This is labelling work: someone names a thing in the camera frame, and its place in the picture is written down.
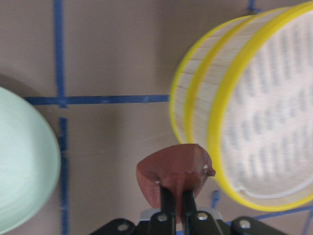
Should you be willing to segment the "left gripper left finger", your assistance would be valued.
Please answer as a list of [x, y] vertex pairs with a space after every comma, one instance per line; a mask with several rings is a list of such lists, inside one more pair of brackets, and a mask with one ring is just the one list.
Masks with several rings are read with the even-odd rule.
[[176, 234], [176, 202], [170, 190], [159, 187], [160, 208], [144, 210], [140, 215], [143, 235]]

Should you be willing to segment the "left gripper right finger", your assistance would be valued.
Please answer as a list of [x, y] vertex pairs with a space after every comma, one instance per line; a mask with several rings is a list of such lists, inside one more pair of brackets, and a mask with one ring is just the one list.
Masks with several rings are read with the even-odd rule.
[[191, 190], [182, 193], [182, 212], [185, 235], [229, 235], [230, 226], [216, 209], [200, 208], [198, 210]]

